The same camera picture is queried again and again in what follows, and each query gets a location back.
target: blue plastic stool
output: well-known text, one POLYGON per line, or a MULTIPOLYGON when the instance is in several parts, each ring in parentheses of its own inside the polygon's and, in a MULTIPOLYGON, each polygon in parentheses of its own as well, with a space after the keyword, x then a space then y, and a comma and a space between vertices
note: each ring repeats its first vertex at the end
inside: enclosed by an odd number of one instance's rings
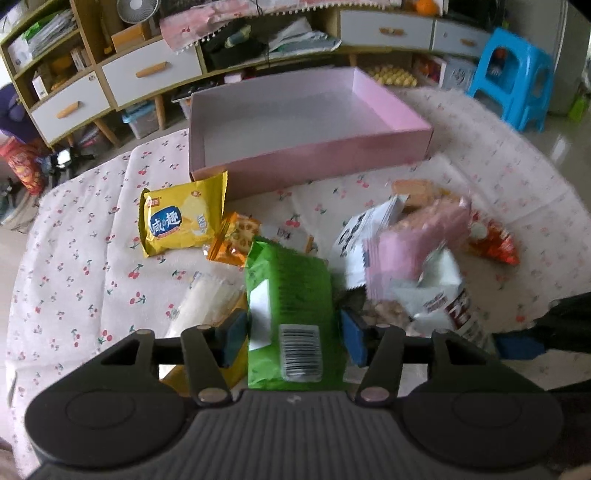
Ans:
POLYGON ((542 131, 553 86, 552 58, 523 38, 497 28, 484 48, 466 94, 474 98, 481 91, 497 101, 503 109, 501 119, 520 132, 532 120, 542 131), (495 77, 489 73, 489 66, 497 48, 513 55, 506 56, 502 73, 495 77), (543 83, 538 85, 541 77, 543 83))

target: screw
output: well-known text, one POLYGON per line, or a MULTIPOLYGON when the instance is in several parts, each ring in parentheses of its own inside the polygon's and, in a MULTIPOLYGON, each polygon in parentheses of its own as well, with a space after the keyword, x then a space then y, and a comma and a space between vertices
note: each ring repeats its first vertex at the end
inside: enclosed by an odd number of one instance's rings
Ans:
POLYGON ((361 392, 361 398, 369 403, 386 401, 389 396, 390 392, 383 387, 368 387, 361 392))
POLYGON ((199 400, 203 403, 221 403, 228 397, 228 392, 221 388, 204 388, 197 395, 199 400))

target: cabinet leg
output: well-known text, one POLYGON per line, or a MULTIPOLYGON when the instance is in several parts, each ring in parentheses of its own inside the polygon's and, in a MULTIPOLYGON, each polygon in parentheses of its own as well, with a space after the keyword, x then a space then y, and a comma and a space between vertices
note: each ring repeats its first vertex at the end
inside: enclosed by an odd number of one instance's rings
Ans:
POLYGON ((119 139, 115 136, 113 131, 107 127, 107 124, 103 121, 102 118, 97 118, 95 120, 95 125, 99 128, 103 135, 113 144, 115 148, 119 148, 121 143, 119 143, 119 139))
POLYGON ((155 96, 154 102, 156 103, 158 126, 160 127, 160 130, 164 130, 166 128, 166 113, 164 112, 164 99, 162 98, 162 95, 155 96))

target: bed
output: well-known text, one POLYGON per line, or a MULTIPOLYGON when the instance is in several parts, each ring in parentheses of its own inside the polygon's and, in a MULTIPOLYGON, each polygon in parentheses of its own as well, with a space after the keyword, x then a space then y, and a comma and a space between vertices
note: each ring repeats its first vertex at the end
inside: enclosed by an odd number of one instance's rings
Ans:
MULTIPOLYGON (((591 218, 573 188, 531 144, 460 92, 399 95, 434 127, 430 160, 315 181, 227 205, 315 237, 326 257, 353 214, 383 202, 398 178, 470 193, 517 237, 519 268, 460 255, 472 299, 491 332, 526 327, 548 302, 591 289, 591 218)), ((144 187, 185 183, 188 132, 145 143, 50 192, 41 202, 14 287, 7 370, 21 474, 38 465, 23 425, 45 387, 138 328, 165 334, 197 270, 199 249, 145 259, 138 239, 144 187)), ((544 388, 591 378, 591 356, 553 351, 510 365, 544 388)))

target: white label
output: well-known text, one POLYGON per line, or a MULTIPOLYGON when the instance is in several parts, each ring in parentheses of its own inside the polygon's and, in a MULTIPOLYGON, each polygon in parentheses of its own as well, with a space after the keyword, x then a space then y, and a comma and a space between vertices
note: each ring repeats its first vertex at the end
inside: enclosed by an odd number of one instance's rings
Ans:
POLYGON ((271 344, 271 299, 269 281, 263 280, 251 292, 249 308, 252 317, 248 349, 258 350, 271 344))
POLYGON ((322 380, 322 350, 317 325, 279 325, 279 346, 283 380, 322 380))

